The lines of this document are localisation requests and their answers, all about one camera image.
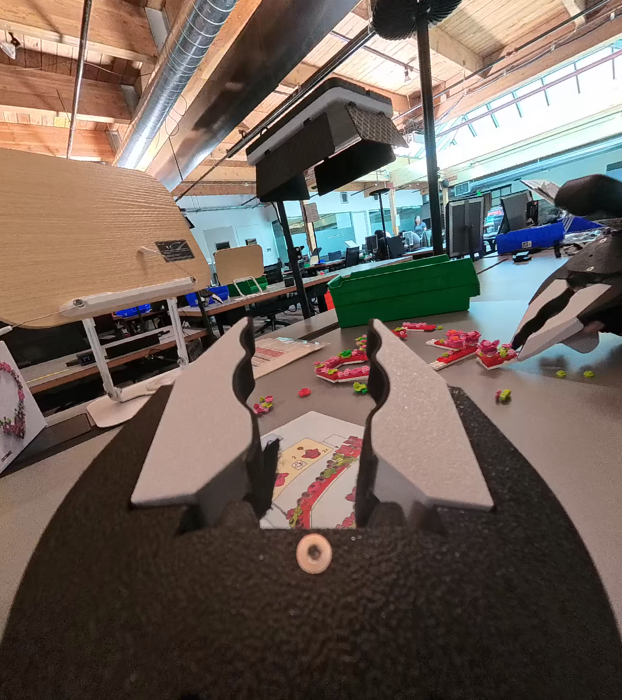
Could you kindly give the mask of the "clear bag with printed sheet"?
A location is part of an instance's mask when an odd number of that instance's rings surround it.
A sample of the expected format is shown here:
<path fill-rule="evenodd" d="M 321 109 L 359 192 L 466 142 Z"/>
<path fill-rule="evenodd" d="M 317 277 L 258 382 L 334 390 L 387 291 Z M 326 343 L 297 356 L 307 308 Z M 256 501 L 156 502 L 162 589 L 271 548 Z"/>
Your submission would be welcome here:
<path fill-rule="evenodd" d="M 254 379 L 259 380 L 298 359 L 324 349 L 327 345 L 329 345 L 327 342 L 313 342 L 287 337 L 257 339 L 255 353 L 251 358 Z"/>

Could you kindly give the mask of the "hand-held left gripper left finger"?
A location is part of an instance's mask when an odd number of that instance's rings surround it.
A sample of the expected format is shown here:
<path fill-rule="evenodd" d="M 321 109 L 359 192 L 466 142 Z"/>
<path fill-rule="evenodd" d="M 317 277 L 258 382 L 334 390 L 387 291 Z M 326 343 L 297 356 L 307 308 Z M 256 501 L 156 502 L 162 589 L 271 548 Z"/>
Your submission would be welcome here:
<path fill-rule="evenodd" d="M 131 494 L 133 507 L 193 506 L 205 526 L 230 503 L 247 503 L 257 520 L 267 513 L 279 441 L 263 447 L 247 403 L 254 354 L 254 323 L 246 316 L 181 370 Z"/>

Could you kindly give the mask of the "black overhead light panel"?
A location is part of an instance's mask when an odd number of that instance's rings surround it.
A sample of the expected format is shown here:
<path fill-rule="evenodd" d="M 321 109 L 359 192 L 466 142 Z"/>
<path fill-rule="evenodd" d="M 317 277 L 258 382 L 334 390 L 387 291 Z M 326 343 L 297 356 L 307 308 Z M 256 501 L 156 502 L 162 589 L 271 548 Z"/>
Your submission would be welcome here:
<path fill-rule="evenodd" d="M 255 168 L 257 198 L 278 215 L 303 316 L 313 315 L 300 274 L 286 202 L 309 198 L 306 171 L 326 195 L 395 161 L 407 145 L 394 121 L 394 105 L 383 94 L 341 78 L 329 78 L 246 149 Z"/>

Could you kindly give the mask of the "large wooden book stand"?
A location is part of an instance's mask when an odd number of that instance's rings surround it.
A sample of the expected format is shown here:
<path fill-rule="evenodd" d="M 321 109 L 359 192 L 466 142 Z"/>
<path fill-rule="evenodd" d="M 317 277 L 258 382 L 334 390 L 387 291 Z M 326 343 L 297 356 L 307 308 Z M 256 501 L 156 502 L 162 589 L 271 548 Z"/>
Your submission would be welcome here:
<path fill-rule="evenodd" d="M 124 424 L 189 363 L 176 301 L 211 282 L 206 256 L 170 191 L 152 176 L 0 148 L 0 321 L 49 328 L 81 321 L 106 392 L 87 412 Z M 95 318 L 165 301 L 176 370 L 115 386 Z"/>

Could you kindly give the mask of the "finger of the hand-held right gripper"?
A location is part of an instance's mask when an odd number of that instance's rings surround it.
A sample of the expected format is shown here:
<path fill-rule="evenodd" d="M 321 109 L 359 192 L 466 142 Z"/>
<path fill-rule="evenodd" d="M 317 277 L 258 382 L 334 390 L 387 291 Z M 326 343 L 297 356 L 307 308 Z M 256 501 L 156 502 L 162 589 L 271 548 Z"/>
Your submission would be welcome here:
<path fill-rule="evenodd" d="M 562 310 L 572 296 L 572 289 L 565 279 L 547 281 L 529 302 L 521 318 L 514 337 L 512 348 L 522 349 L 526 341 L 553 315 Z"/>
<path fill-rule="evenodd" d="M 592 284 L 583 288 L 573 288 L 567 305 L 559 313 L 547 320 L 525 343 L 524 348 L 516 349 L 518 360 L 525 361 L 578 334 L 584 328 L 580 316 L 592 308 L 607 294 L 610 284 Z"/>

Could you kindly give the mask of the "silver round ventilation duct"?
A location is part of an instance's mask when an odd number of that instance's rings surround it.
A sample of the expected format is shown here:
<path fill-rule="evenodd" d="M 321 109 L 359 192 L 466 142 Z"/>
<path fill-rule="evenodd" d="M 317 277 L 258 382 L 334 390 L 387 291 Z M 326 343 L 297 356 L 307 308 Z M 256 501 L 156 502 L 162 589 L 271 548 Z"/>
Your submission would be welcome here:
<path fill-rule="evenodd" d="M 115 166 L 134 169 L 140 163 L 235 5 L 236 1 L 184 1 Z"/>

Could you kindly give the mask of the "black computer monitor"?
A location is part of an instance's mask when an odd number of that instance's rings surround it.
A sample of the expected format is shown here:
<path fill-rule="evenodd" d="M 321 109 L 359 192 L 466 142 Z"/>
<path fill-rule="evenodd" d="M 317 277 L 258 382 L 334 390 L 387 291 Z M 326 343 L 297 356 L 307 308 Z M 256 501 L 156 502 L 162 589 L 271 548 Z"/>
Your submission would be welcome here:
<path fill-rule="evenodd" d="M 490 194 L 451 200 L 446 204 L 446 253 L 451 259 L 479 259 L 485 251 L 485 218 Z"/>
<path fill-rule="evenodd" d="M 530 201 L 531 193 L 529 190 L 500 198 L 503 216 L 498 230 L 499 234 L 523 230 L 527 227 L 527 209 Z"/>

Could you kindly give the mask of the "red brick section two roses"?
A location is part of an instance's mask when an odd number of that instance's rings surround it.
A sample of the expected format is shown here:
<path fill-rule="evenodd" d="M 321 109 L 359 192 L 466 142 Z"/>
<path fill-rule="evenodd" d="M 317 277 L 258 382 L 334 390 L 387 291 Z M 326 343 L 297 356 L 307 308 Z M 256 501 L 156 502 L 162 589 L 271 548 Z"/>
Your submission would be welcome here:
<path fill-rule="evenodd" d="M 500 344 L 498 340 L 483 339 L 477 346 L 475 358 L 485 369 L 492 370 L 517 361 L 518 352 L 510 343 Z"/>

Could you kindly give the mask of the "large red brick heart section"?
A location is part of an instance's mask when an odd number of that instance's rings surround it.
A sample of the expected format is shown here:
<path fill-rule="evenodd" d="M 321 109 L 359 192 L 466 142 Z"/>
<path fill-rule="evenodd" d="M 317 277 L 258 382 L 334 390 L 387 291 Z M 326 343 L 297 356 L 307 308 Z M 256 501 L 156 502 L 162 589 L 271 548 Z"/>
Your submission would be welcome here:
<path fill-rule="evenodd" d="M 369 359 L 364 349 L 341 351 L 314 363 L 315 375 L 333 384 L 365 384 L 369 377 Z"/>

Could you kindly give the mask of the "green plastic bin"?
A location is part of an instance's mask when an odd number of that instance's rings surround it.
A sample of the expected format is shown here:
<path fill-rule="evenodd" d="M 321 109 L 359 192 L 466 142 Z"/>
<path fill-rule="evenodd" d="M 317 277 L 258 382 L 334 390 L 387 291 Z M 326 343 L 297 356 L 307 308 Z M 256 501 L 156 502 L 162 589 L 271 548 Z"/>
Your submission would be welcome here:
<path fill-rule="evenodd" d="M 376 267 L 333 278 L 328 284 L 341 328 L 371 319 L 410 320 L 467 311 L 480 294 L 469 258 L 436 256 Z"/>

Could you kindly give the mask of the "building instruction booklet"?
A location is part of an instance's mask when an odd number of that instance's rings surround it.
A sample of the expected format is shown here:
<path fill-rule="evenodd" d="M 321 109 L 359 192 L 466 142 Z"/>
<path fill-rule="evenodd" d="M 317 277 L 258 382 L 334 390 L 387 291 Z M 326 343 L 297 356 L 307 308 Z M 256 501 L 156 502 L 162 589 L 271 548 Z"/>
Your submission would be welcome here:
<path fill-rule="evenodd" d="M 263 437 L 279 440 L 277 481 L 262 529 L 355 529 L 364 427 L 317 412 Z"/>

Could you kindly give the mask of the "straight red brick rose section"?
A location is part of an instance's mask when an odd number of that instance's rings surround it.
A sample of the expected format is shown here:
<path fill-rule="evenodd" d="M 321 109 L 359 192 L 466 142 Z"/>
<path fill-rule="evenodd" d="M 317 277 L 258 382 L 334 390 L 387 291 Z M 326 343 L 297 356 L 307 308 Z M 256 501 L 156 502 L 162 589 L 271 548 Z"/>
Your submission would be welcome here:
<path fill-rule="evenodd" d="M 476 352 L 476 347 L 451 350 L 437 357 L 433 362 L 429 363 L 429 366 L 435 371 L 441 371 L 450 365 L 455 365 L 472 357 Z"/>

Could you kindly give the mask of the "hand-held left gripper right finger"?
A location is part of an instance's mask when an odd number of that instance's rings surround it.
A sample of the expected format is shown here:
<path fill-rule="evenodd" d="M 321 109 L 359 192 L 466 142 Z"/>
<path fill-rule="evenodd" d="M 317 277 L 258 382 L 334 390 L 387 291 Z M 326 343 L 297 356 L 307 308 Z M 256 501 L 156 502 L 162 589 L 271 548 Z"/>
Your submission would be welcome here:
<path fill-rule="evenodd" d="M 438 509 L 495 503 L 446 381 L 380 321 L 368 323 L 368 391 L 356 525 L 422 528 Z"/>

